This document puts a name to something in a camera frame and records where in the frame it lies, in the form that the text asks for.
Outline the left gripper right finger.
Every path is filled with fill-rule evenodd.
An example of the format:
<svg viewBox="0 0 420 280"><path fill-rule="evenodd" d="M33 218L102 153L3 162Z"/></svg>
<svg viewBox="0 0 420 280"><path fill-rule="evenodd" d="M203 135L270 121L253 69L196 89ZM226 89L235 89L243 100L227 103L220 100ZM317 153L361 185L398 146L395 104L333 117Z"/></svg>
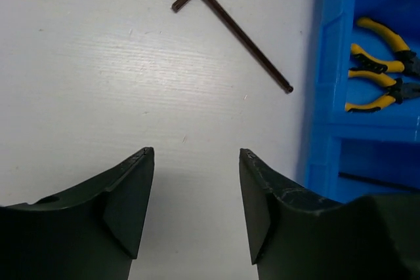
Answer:
<svg viewBox="0 0 420 280"><path fill-rule="evenodd" d="M251 262L260 279L418 279L419 195L340 203L240 150Z"/></svg>

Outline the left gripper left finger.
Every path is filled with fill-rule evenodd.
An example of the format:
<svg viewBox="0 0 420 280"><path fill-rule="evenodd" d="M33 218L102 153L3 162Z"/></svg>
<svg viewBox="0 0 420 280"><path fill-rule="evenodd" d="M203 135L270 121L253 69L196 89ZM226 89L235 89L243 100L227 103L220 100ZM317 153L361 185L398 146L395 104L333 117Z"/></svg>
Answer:
<svg viewBox="0 0 420 280"><path fill-rule="evenodd" d="M142 148L96 176L1 208L2 279L127 279L137 259L154 177Z"/></svg>

